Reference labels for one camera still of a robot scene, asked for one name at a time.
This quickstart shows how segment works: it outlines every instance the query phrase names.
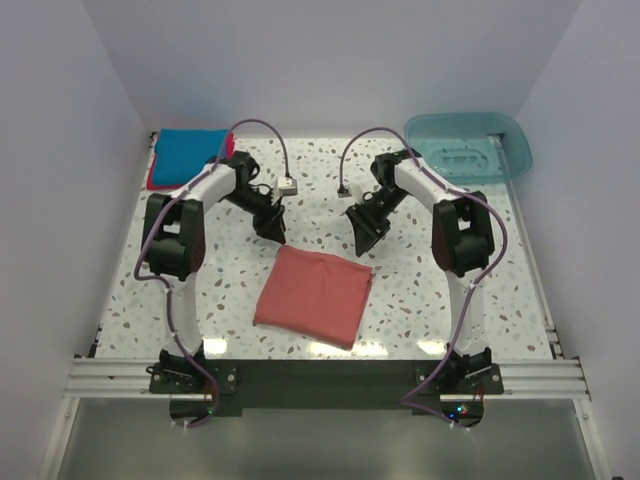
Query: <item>black mounting plate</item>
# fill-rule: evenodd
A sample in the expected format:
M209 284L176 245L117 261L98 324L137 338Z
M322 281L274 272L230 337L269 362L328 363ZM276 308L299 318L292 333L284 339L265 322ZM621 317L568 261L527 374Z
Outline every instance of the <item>black mounting plate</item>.
M397 410L400 398L438 365L437 360L204 360L200 363L220 388L217 416L240 416L245 408ZM175 382L175 374L160 363L151 373L152 394L203 394L202 381ZM419 403L441 411L440 395L502 394L498 365L458 386L433 386L417 397Z

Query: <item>cable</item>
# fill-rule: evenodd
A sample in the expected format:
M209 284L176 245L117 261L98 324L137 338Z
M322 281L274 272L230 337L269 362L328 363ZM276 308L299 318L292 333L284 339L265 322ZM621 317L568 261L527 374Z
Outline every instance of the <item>cable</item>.
M149 235L147 235L147 238L144 239L144 242L142 244L142 248L140 249L140 255L138 256L138 259L136 260L136 264L135 267L133 268L133 277L138 280L138 281L148 281L148 280L157 280L160 283L162 283L165 287L165 298L166 298L166 309L167 309L167 326L169 328L169 332L171 333L171 336L173 337L173 340L176 342L176 346L178 347L178 349L180 350L180 352L182 353L182 355L184 356L184 358L187 360L187 362L189 362L189 364L191 364L191 366L193 368L195 368L200 374L202 374L202 376L204 376L205 380L207 382L209 382L209 384L211 385L211 388L213 390L215 390L215 398L213 399L213 407L211 408L211 413L209 415L207 415L204 418L200 418L194 421L191 421L189 423L186 424L187 428L193 428L193 427L198 427L200 425L203 425L204 423L206 423L211 416L213 416L215 414L216 409L218 408L218 404L220 403L220 388L218 387L218 382L216 382L216 379L213 378L213 376L207 372L203 367L201 367L198 362L196 362L194 360L194 358L189 354L189 352L187 351L187 349L184 347L184 345L182 344L182 342L180 341L180 337L178 336L178 332L176 331L175 325L173 323L173 318L171 316L171 294L172 294L172 288L171 288L171 283L169 283L169 281L164 278L161 275L141 275L140 274L140 270L142 268L142 263L144 262L144 259L147 256L147 253L149 252L149 248L151 247L151 242L153 241L153 239L155 238L156 234L158 233L158 230L160 230L160 227L162 226L162 221L164 220L164 218L167 216L167 213L169 212L169 210L176 204L178 203L180 200L182 200L192 189L193 187L195 187L198 183L200 183L202 180L204 180L205 178L207 178L209 175L211 175L211 173L218 167L218 165L220 164L220 162L223 159L224 156L224 151L226 148L226 144L227 144L227 139L229 137L229 135L239 126L244 125L246 123L259 123L261 125L264 125L265 127L267 127L268 129L270 129L276 137L278 137L278 140L280 141L280 144L282 145L282 152L284 155L284 162L285 162L285 169L287 171L287 176L288 176L288 172L289 172L289 160L288 160L288 155L287 155L287 147L284 143L284 139L282 138L282 135L280 135L280 133L269 123L265 122L264 120L259 120L256 118L248 118L246 120L241 120L237 123L234 123L228 130L227 133L224 136L224 139L222 140L222 143L220 145L220 150L218 151L218 155L216 156L215 161L213 162L213 164L209 167L209 169L205 172L202 172L200 175L194 177L191 181L189 181L189 183L187 183L186 187L180 192L179 195L177 195L176 197L172 198L163 208L162 210L160 210L160 213L158 214L158 217L156 218L155 222L153 223L153 226L151 227L151 230L149 231Z
M409 143L407 142L407 140L400 135L397 131L393 130L392 128L388 128L388 127L373 127L373 128L368 128L362 132L360 132L358 135L356 135L355 137L353 137L349 143L347 143L347 146L344 148L344 151L342 152L342 156L340 158L340 174L339 174L339 181L340 181L340 188L344 189L344 160L345 157L347 155L347 152L349 151L349 148L351 148L351 146L355 143L356 140L358 140L359 138L363 137L364 135L371 133L371 132L375 132L375 131L383 131L383 132L387 132L392 134L394 137L396 137L398 140L400 140L400 142L402 143L403 147L409 152L409 155L411 157L411 159L413 160L413 163L415 163L415 165L418 167L418 169L424 173L433 183L435 183L438 187L440 187L441 189L443 189L445 192L449 192L452 193L454 195L457 195L459 197L463 197L466 198L472 202L477 203L478 205L480 205L481 207L485 208L493 218L495 218L496 222L498 223L498 226L500 227L500 231L502 232L502 246L500 248L500 251L498 252L498 256L495 258L495 260L485 269L483 270L480 275L478 275L472 282L471 285L469 287L469 290L465 296L464 299L464 303L462 305L462 310L460 311L460 319L458 320L458 325L456 327L456 330L453 334L453 337L451 338L451 342L449 342L449 347L447 348L447 351L445 352L444 357L442 357L442 360L440 360L440 363L438 363L438 365L436 366L436 368L433 369L433 371L431 372L431 374L425 378L422 382L420 382L418 384L418 386L416 388L414 388L413 390L411 390L410 392L407 392L402 399L400 400L400 403L403 405L406 405L408 407L412 407L412 408L417 408L419 410L423 410L427 413L430 413L432 415L437 416L438 418L442 418L443 420L449 422L449 423L453 423L450 422L450 420L448 418L446 418L444 415L442 415L440 412L436 412L435 410L426 407L424 405L419 405L416 403L412 403L409 402L409 400L414 397L415 395L418 394L418 392L420 390L422 390L423 388L425 388L426 386L428 386L434 378L436 378L438 376L438 374L442 371L442 369L444 368L444 366L447 364L447 362L449 361L449 358L451 357L451 355L453 354L453 349L455 348L456 342L458 341L458 338L460 337L460 332L462 331L462 325L464 323L464 319L465 316L467 314L467 310L469 309L469 305L471 303L471 298L473 297L473 294L475 293L478 285L480 284L480 282L482 282L487 275L489 275L489 273L491 273L491 271L493 271L494 268L496 268L496 266L502 261L502 259L504 258L505 254L507 253L507 245L509 242L509 235L507 233L507 226L504 223L504 220L502 220L502 218L500 217L500 214L498 214L498 212L491 206L489 205L487 202L485 202L484 200L471 195L470 193L464 191L464 190L460 190L457 188L450 188L447 184L445 184L436 174L434 174L430 168L425 167L424 164L422 164L420 162L420 160L418 160L418 158L416 157L415 153L413 153L413 149L411 148L411 146L409 145Z

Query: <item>red cloth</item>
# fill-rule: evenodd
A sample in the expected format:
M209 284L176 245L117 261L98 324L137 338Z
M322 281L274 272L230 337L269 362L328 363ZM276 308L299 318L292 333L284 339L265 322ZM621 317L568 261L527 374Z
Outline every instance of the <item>red cloth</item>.
M350 349L371 290L371 267L283 246L254 323L274 325Z

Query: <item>white connector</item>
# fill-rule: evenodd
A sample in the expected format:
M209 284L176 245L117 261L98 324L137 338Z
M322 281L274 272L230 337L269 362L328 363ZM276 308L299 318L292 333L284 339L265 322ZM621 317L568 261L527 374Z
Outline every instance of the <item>white connector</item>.
M298 181L291 177L278 177L275 190L281 197L294 197L298 194Z

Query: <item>folded cloth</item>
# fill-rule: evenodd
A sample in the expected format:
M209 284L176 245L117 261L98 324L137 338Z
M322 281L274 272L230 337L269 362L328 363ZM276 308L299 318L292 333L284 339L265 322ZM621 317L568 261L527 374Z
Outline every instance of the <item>folded cloth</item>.
M218 154L226 133L227 130L162 129L147 177L147 189L175 189L187 183ZM233 154L233 148L233 134L229 134L227 157Z
M283 246L254 323L286 328L350 349L371 290L371 267Z

